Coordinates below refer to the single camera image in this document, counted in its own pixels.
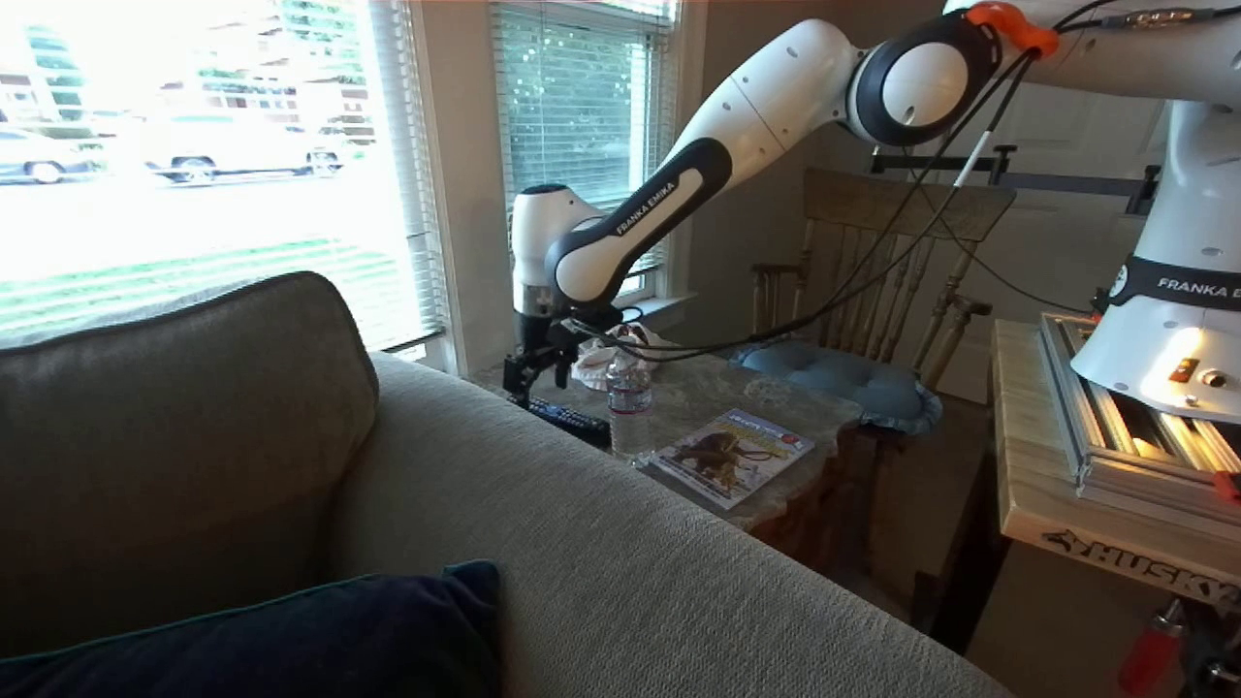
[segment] window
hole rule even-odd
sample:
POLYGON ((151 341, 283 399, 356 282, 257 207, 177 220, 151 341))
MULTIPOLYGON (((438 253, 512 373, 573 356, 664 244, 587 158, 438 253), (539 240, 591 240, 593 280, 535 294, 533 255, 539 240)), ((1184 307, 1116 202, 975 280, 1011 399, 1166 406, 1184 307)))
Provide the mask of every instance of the window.
MULTIPOLYGON (((503 196, 561 183, 614 211, 664 158, 676 122, 671 0, 508 0, 496 11, 503 196)), ((621 303, 657 294, 664 249, 621 303)))
POLYGON ((4 6, 0 339, 304 267, 374 348, 436 339, 414 65, 402 0, 4 6))

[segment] gray couch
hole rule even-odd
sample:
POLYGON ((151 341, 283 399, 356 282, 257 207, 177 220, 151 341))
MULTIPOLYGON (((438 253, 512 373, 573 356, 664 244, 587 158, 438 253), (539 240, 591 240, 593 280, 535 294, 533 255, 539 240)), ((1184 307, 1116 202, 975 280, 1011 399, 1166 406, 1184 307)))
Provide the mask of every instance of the gray couch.
POLYGON ((0 657, 485 559, 503 696, 1004 696, 283 275, 0 348, 0 657))

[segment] robotic arm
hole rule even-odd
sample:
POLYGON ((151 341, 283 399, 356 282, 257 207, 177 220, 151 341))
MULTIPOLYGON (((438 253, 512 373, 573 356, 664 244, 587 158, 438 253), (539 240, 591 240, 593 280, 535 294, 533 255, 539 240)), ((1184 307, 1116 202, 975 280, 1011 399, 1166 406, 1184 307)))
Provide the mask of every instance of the robotic arm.
POLYGON ((520 196, 525 346, 508 356, 508 394, 525 399, 548 366, 561 384, 573 339, 560 320, 614 326, 609 300, 641 253, 814 127, 839 122, 871 145, 927 145, 961 122, 1004 56, 1037 52, 1037 83, 1171 101, 1161 200, 1074 370, 1175 415, 1241 422, 1241 8, 1094 6, 1055 52, 1051 28, 1074 8, 949 0, 945 15, 871 52, 807 21, 710 95, 621 211, 599 215, 565 187, 520 196))

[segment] dark blue pillow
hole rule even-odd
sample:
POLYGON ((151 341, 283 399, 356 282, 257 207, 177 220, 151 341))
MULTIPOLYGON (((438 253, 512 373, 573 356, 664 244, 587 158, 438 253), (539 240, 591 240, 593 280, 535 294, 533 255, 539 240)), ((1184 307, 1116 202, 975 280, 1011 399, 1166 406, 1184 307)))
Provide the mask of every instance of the dark blue pillow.
POLYGON ((502 696, 502 576, 353 578, 62 653, 0 661, 0 696, 502 696))

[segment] couch cushion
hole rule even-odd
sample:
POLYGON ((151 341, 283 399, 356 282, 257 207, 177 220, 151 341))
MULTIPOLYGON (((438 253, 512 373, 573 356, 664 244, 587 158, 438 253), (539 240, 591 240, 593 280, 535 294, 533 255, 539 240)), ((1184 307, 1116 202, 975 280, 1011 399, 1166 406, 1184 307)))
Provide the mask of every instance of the couch cushion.
POLYGON ((305 585, 374 422, 323 275, 0 348, 0 653, 305 585))
POLYGON ((502 696, 502 576, 353 578, 247 608, 0 661, 0 696, 502 696))

